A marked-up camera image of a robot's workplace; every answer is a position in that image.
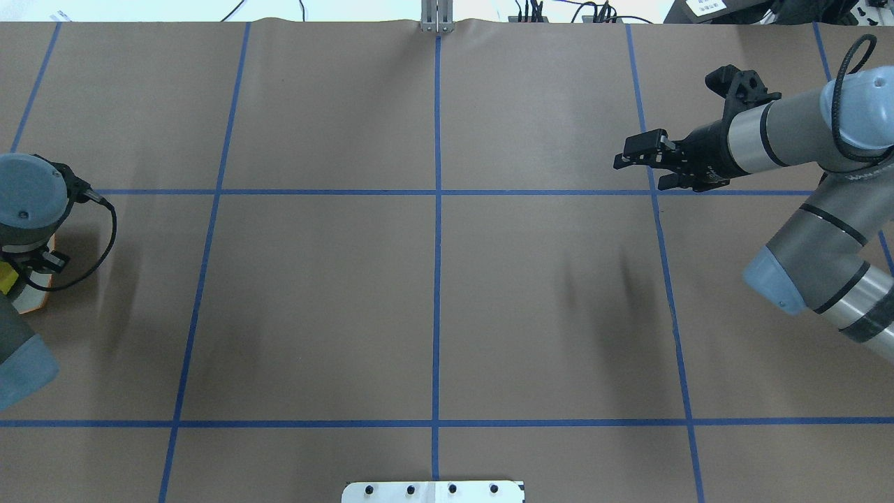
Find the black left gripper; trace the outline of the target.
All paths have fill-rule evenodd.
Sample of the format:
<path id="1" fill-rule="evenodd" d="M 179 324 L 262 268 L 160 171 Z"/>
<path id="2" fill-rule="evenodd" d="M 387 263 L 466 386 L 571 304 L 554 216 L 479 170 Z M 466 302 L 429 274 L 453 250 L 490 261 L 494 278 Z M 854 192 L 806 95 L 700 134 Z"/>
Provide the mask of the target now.
<path id="1" fill-rule="evenodd" d="M 2 261 L 7 262 L 19 274 L 27 284 L 35 289 L 44 289 L 29 280 L 27 272 L 31 268 L 38 273 L 43 274 L 59 274 L 64 271 L 71 260 L 71 256 L 63 254 L 63 252 L 49 249 L 47 246 L 32 249 L 31 251 L 22 252 L 22 254 L 13 254 L 10 251 L 2 249 Z"/>

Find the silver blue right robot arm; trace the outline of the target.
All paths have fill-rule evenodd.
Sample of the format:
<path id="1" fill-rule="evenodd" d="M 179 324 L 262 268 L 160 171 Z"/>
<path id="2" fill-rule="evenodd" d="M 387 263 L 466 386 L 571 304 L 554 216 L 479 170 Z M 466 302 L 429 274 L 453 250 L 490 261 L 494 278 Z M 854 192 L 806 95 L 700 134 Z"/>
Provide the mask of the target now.
<path id="1" fill-rule="evenodd" d="M 756 71 L 722 66 L 705 78 L 721 119 L 671 140 L 664 129 L 626 138 L 614 169 L 664 169 L 660 190 L 705 192 L 732 179 L 817 163 L 807 200 L 750 262 L 744 280 L 782 311 L 813 311 L 892 359 L 892 276 L 859 252 L 892 220 L 892 67 L 858 71 L 783 98 Z"/>

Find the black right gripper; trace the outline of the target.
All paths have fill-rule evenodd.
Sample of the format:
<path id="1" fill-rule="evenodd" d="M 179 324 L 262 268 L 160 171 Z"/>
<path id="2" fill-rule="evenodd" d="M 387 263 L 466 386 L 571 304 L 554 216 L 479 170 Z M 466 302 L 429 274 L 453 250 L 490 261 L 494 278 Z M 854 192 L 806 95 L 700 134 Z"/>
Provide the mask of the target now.
<path id="1" fill-rule="evenodd" d="M 671 140 L 665 130 L 651 130 L 626 138 L 613 168 L 629 166 L 667 169 L 658 179 L 658 190 L 704 192 L 724 187 L 734 178 L 727 131 L 722 121 L 693 130 L 683 140 Z"/>

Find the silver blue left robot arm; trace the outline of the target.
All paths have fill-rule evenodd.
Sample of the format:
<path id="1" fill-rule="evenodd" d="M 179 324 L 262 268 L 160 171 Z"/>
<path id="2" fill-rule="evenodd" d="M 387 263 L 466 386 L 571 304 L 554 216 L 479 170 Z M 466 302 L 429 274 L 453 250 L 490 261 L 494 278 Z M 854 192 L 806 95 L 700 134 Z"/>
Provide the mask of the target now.
<path id="1" fill-rule="evenodd" d="M 36 155 L 6 153 L 1 160 L 2 262 L 24 281 L 51 273 L 47 247 L 69 212 L 65 176 Z M 13 303 L 2 297 L 1 404 L 6 410 L 51 382 L 57 359 Z"/>

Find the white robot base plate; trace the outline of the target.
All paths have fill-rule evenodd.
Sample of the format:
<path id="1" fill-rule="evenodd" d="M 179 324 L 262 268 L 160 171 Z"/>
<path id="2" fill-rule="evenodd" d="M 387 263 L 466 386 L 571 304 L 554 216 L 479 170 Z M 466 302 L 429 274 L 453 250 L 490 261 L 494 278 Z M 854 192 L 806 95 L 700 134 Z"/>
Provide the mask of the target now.
<path id="1" fill-rule="evenodd" d="M 364 481 L 350 483 L 342 502 L 526 502 L 521 481 Z"/>

